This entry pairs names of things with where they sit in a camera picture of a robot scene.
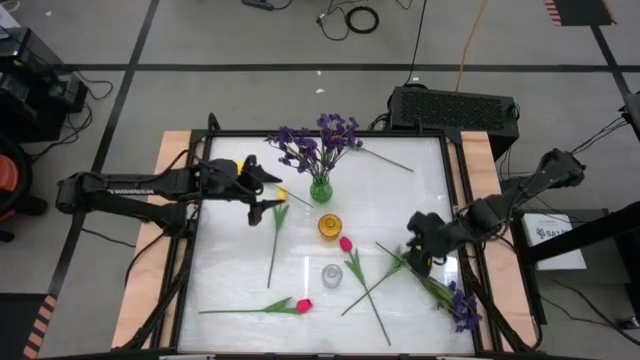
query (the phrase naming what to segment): red tulip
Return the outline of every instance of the red tulip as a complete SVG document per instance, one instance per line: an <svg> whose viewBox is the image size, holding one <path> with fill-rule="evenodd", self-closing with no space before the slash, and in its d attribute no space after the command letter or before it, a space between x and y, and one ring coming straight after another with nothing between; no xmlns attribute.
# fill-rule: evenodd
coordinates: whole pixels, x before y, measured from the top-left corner
<svg viewBox="0 0 640 360"><path fill-rule="evenodd" d="M342 239L340 239L340 247L342 248L343 251L349 252L351 251L351 249L353 249L353 244L351 243L351 240L349 240L348 237L343 236Z"/></svg>
<svg viewBox="0 0 640 360"><path fill-rule="evenodd" d="M311 300L302 299L302 300L299 300L298 303L296 304L296 310L298 310L298 313L304 314L307 311L309 311L309 309L311 309L311 306L313 306L313 304L311 303Z"/></svg>

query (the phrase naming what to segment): wooden table edge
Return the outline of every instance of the wooden table edge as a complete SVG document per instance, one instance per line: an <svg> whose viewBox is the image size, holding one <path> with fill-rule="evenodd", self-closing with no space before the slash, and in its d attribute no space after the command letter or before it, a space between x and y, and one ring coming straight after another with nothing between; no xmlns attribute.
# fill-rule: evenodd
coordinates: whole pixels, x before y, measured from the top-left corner
<svg viewBox="0 0 640 360"><path fill-rule="evenodd" d="M180 151L188 148L190 137L191 131L166 131L164 133L158 152L155 173L162 171ZM487 134L485 132L464 132L462 133L462 140L474 198L500 193L495 163ZM464 205L460 168L455 148L451 144L449 146L449 156L458 204ZM182 166L184 166L184 160L175 165L175 167ZM154 203L164 202L157 197L150 197L149 201ZM154 224L142 224L138 234L136 253L155 238L159 231L159 228ZM505 238L512 241L511 233L507 232ZM180 248L176 259L176 262L178 262L176 269L179 267L179 262L182 261L182 250L183 247ZM168 251L169 240L161 240L148 254L138 260L138 263L131 271L122 300L112 347L121 346L130 340L157 304ZM491 242L487 243L485 256L496 306L523 341L528 345L533 345L536 341L536 334L516 254L505 244ZM515 267L518 271L505 271L505 267ZM175 306L176 301L174 299L165 316L163 335L160 341L161 347L169 346L169 337L173 328L173 318L176 310ZM486 319L486 312L480 304L478 311ZM491 336L486 321L481 321L481 335L484 349L492 350ZM508 344L504 339L502 342L505 350L508 351Z"/></svg>

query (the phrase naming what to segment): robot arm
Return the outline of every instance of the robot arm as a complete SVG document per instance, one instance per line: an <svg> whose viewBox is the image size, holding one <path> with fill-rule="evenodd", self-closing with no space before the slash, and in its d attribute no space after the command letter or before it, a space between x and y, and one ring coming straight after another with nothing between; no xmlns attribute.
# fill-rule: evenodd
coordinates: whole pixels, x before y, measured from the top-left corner
<svg viewBox="0 0 640 360"><path fill-rule="evenodd" d="M247 157L240 172L234 161L226 159L167 169L157 175L83 172L58 183L56 207L66 214L98 210L153 221L168 234L178 236L181 234L172 232L185 228L186 204L195 200L241 201L249 205L249 225L257 225L265 210L282 202L257 201L263 183L281 181L264 171L255 155ZM176 202L155 205L123 195L159 195Z"/></svg>
<svg viewBox="0 0 640 360"><path fill-rule="evenodd" d="M428 275L431 258L445 258L466 243L482 243L498 235L514 208L547 189L576 186L584 179L585 167L569 152L554 149L540 160L528 177L514 178L501 195L490 195L471 203L445 223L438 214L416 212L407 225L414 237L407 244L408 261L417 272Z"/></svg>

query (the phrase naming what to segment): purple flower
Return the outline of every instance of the purple flower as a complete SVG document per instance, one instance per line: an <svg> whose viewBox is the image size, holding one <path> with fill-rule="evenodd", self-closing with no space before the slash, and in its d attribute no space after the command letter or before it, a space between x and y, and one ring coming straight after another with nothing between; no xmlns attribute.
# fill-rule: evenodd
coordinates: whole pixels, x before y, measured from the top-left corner
<svg viewBox="0 0 640 360"><path fill-rule="evenodd" d="M320 115L316 124L320 128L322 148L306 128L295 130L282 126L277 134L269 135L265 141L284 152L284 156L279 159L283 164L295 167L299 173L326 176L335 168L345 147L362 146L362 140L355 136L358 122L353 117L348 119L345 120L339 114Z"/></svg>
<svg viewBox="0 0 640 360"><path fill-rule="evenodd" d="M456 289L456 283L452 281L447 286L453 294L452 317L456 324L456 332L462 332L465 329L475 330L482 316L477 314L477 302L474 295L464 296L460 289Z"/></svg>

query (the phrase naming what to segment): gray floor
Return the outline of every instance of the gray floor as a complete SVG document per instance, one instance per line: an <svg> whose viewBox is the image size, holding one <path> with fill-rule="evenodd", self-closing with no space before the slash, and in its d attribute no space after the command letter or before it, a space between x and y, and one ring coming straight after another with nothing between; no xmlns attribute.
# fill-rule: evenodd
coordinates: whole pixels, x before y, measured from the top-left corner
<svg viewBox="0 0 640 360"><path fill-rule="evenodd" d="M410 62L421 2L403 11L393 1L369 0L381 16L370 35L344 42L326 40L315 17L328 1L294 0L282 12L262 12L240 1L160 0L144 44L142 64L274 64ZM29 26L67 63L126 64L150 0L23 1L13 16ZM431 0L427 5L417 62L458 64L481 0ZM640 64L637 33L640 4L609 0L619 23L603 33L619 64ZM365 23L366 19L356 19ZM327 32L344 31L329 19ZM468 64L606 65L588 28L551 23L542 0L491 0L468 56ZM106 100L90 102L93 125L70 146L58 147L36 166L33 192L55 199L55 182L88 170L111 114L123 72L86 72L116 89ZM640 74L624 74L632 91ZM311 125L320 112L339 112L368 123L384 111L393 86L406 79L396 71L137 72L119 116L104 172L153 170L162 133L205 126L210 111L225 129L272 129L281 124ZM431 88L453 90L455 72L417 72ZM95 85L96 93L104 88ZM532 170L539 157L558 147L572 149L617 117L621 96L608 73L464 74L462 91L513 96L522 109L521 137L512 151L511 171ZM37 151L43 145L31 145ZM557 208L616 210L638 199L640 155L629 128L611 134L579 159L588 166L577 188L543 195ZM3 224L18 238L0 244L0 292L46 292L64 245L70 217L51 209L39 219ZM134 241L138 224L91 214L85 226ZM583 289L610 317L629 315L622 284L626 274L612 242L585 249L586 272L550 274ZM41 356L106 351L119 312L130 249L82 235L69 268ZM575 316L594 318L574 294L541 274L541 292ZM542 349L557 355L632 358L635 347L615 332L576 323L547 307Z"/></svg>

